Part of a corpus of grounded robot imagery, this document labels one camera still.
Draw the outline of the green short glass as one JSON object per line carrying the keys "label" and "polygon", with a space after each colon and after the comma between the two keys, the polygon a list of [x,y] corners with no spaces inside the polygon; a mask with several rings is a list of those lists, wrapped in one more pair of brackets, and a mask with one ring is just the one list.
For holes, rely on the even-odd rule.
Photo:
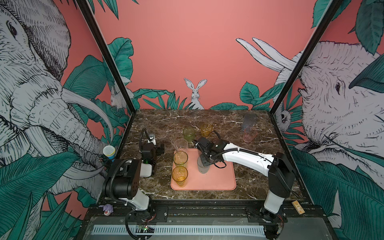
{"label": "green short glass", "polygon": [[183,136],[188,143],[192,143],[196,137],[195,129],[193,127],[185,127],[183,129]]}

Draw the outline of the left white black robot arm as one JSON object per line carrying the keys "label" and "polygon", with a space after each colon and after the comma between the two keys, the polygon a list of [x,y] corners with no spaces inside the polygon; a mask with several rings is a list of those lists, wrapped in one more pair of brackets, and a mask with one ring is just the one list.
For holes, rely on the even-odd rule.
{"label": "left white black robot arm", "polygon": [[165,153],[165,145],[146,143],[141,148],[143,158],[117,159],[116,149],[108,145],[103,153],[112,165],[102,186],[102,197],[131,207],[134,211],[152,212],[150,197],[139,190],[141,177],[150,177],[154,172],[156,158]]}

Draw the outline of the light green tall glass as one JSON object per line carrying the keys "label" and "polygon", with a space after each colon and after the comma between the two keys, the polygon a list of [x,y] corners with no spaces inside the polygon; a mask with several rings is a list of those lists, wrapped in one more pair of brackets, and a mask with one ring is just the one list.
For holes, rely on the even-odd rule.
{"label": "light green tall glass", "polygon": [[173,163],[176,167],[187,168],[188,158],[188,154],[185,151],[176,151],[174,153]]}

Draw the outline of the amber tall glass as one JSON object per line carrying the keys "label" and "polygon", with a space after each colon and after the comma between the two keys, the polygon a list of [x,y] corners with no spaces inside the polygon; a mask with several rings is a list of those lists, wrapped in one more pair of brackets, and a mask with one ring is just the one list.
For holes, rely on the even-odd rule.
{"label": "amber tall glass", "polygon": [[172,178],[180,187],[185,185],[188,175],[188,169],[184,166],[177,166],[172,171]]}

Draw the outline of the yellow short glass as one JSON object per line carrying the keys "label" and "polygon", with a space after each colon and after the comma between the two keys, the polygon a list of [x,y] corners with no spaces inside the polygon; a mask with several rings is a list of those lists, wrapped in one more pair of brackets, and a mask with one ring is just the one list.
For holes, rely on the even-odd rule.
{"label": "yellow short glass", "polygon": [[212,124],[202,123],[200,126],[202,137],[207,138],[211,134],[211,132],[213,131],[213,128],[214,127]]}

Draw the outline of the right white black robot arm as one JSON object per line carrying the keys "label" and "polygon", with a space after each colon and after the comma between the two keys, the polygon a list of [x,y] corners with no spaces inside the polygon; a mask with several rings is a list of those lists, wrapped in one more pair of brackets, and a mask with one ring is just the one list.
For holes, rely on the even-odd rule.
{"label": "right white black robot arm", "polygon": [[277,215],[284,200],[290,197],[296,176],[295,169],[285,154],[257,153],[222,139],[214,143],[201,137],[192,142],[201,151],[200,158],[205,167],[231,162],[257,171],[268,178],[269,191],[261,209],[263,215]]}

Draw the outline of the grey tall glass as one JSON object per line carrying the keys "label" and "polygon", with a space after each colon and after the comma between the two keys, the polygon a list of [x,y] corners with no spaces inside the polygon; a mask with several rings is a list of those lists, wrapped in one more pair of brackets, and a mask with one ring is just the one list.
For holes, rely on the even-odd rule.
{"label": "grey tall glass", "polygon": [[254,112],[248,112],[244,115],[243,123],[242,123],[242,131],[247,128],[253,127],[257,122],[257,115]]}

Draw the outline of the teal wine glass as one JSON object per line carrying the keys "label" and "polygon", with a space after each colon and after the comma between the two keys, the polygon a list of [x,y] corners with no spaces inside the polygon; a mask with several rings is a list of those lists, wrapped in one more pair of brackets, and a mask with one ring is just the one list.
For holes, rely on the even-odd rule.
{"label": "teal wine glass", "polygon": [[201,159],[202,152],[200,150],[198,150],[198,154],[199,154],[199,157],[197,159],[198,170],[201,174],[206,174],[209,171],[210,166],[203,165],[203,162]]}

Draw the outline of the pink square tray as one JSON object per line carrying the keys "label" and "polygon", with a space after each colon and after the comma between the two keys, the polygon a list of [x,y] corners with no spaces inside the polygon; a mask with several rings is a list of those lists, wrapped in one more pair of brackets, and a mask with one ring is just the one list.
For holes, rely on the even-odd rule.
{"label": "pink square tray", "polygon": [[183,186],[179,186],[176,181],[171,180],[171,188],[176,191],[232,191],[236,188],[236,178],[234,166],[231,162],[226,162],[227,166],[219,169],[211,165],[204,174],[198,169],[198,149],[187,149],[188,154],[187,170],[188,177]]}

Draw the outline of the clear glass tumbler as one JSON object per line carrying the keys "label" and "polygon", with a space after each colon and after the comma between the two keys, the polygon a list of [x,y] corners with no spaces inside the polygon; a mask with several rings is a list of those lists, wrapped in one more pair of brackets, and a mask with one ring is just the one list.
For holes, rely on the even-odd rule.
{"label": "clear glass tumbler", "polygon": [[174,141],[174,148],[175,148],[175,153],[176,152],[188,152],[189,148],[189,143],[185,139],[177,139]]}

